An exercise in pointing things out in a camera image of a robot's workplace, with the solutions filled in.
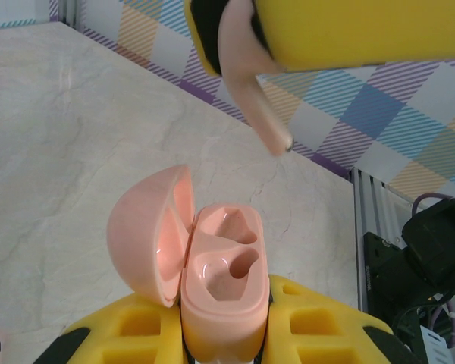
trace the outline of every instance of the earbud case lid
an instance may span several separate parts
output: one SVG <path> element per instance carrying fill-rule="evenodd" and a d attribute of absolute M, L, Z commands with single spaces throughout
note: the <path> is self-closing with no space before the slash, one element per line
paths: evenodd
<path fill-rule="evenodd" d="M 194 217 L 186 165 L 145 178 L 118 200 L 108 220 L 108 251 L 132 290 L 159 305 L 174 305 Z"/>

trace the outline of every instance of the purple cable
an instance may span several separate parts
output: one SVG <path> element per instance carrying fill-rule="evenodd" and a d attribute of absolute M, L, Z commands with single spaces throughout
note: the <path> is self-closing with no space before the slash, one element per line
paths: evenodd
<path fill-rule="evenodd" d="M 411 216 L 416 215 L 416 212 L 418 211 L 418 205 L 419 203 L 427 198 L 434 198 L 434 199 L 452 199 L 453 197 L 450 195 L 445 195 L 443 193 L 423 193 L 421 196 L 416 197 L 415 202 L 413 202 L 413 207 L 411 208 Z M 448 308 L 448 314 L 455 313 L 453 304 L 451 301 L 447 302 L 447 308 Z M 433 331 L 433 327 L 435 326 L 435 322 L 438 319 L 438 316 L 441 314 L 441 311 L 443 311 L 443 307 L 440 306 L 438 307 L 434 312 L 433 315 L 431 316 L 430 319 L 430 325 L 428 328 Z M 450 343 L 448 344 L 449 349 L 452 349 L 455 347 L 455 317 L 450 317 L 450 321 L 452 323 L 452 336 L 450 339 Z"/>

